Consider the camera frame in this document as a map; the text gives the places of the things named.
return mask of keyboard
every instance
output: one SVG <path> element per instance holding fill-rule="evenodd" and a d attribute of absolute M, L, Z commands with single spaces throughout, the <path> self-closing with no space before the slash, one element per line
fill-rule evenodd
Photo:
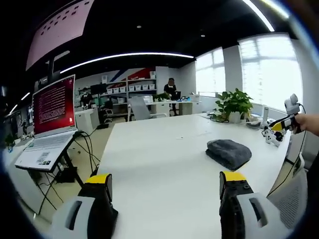
<path fill-rule="evenodd" d="M 44 137 L 35 139 L 24 151 L 37 151 L 43 149 L 59 148 L 63 145 L 70 135 L 60 135 L 56 137 Z"/>

